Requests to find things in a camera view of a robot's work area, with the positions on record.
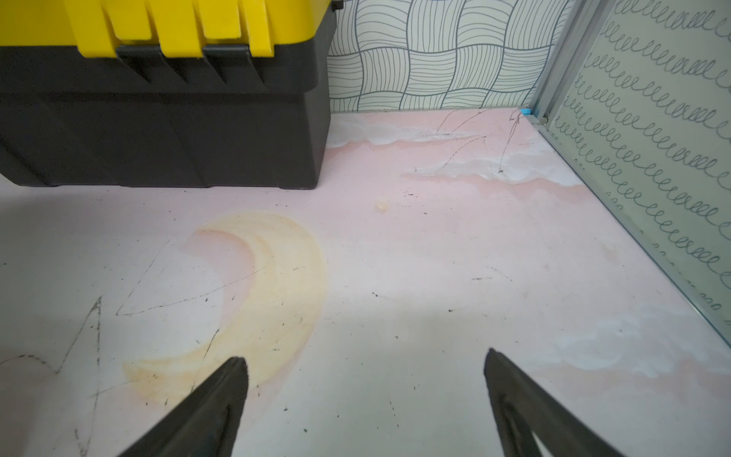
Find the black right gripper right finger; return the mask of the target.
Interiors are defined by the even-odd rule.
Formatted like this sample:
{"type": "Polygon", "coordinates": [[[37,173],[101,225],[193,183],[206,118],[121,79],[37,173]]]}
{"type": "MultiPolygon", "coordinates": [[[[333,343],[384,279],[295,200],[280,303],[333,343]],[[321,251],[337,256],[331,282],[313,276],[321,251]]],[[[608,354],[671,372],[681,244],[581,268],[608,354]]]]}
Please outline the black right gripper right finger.
{"type": "Polygon", "coordinates": [[[506,456],[619,456],[502,352],[485,358],[485,382],[506,456]]]}

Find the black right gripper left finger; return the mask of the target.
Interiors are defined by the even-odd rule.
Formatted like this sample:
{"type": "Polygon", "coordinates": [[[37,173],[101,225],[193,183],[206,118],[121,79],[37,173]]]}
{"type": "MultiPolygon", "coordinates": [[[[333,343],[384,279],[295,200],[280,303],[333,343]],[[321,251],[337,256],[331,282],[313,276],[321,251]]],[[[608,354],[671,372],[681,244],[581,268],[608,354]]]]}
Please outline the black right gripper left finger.
{"type": "Polygon", "coordinates": [[[245,358],[228,359],[122,455],[232,455],[248,389],[245,358]]]}

